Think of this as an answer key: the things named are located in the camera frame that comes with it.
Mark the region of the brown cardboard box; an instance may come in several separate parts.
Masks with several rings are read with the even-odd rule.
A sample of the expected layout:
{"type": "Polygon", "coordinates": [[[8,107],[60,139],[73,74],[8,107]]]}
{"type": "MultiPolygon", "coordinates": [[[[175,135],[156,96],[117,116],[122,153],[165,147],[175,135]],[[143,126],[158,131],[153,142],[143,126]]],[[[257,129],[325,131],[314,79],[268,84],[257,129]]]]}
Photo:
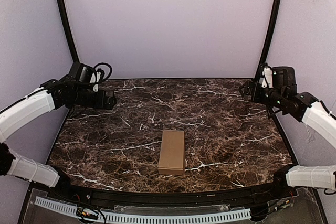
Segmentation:
{"type": "Polygon", "coordinates": [[[158,171],[163,175],[184,175],[185,133],[163,130],[158,171]]]}

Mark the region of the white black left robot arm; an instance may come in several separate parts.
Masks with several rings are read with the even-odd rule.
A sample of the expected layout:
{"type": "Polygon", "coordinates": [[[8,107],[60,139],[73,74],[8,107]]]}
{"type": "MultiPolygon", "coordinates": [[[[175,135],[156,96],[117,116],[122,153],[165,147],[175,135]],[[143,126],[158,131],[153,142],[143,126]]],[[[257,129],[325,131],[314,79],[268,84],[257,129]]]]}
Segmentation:
{"type": "Polygon", "coordinates": [[[49,188],[64,188],[69,177],[59,168],[25,157],[8,146],[8,140],[29,123],[38,123],[60,108],[112,110],[117,99],[114,92],[100,89],[113,72],[112,66],[100,62],[94,67],[74,62],[61,79],[42,83],[31,93],[1,110],[1,176],[18,177],[49,188]]]}

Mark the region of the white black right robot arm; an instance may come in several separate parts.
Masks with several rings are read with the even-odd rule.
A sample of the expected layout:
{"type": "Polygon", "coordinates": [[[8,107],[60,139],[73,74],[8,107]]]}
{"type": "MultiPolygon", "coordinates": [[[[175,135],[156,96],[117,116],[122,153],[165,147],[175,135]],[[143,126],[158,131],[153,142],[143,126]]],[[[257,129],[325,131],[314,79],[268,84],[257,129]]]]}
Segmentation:
{"type": "MultiPolygon", "coordinates": [[[[335,147],[335,115],[309,92],[297,92],[292,67],[260,67],[259,78],[239,88],[243,100],[276,107],[284,115],[315,130],[335,147]]],[[[274,174],[280,187],[313,187],[335,190],[335,166],[288,165],[274,174]]]]}

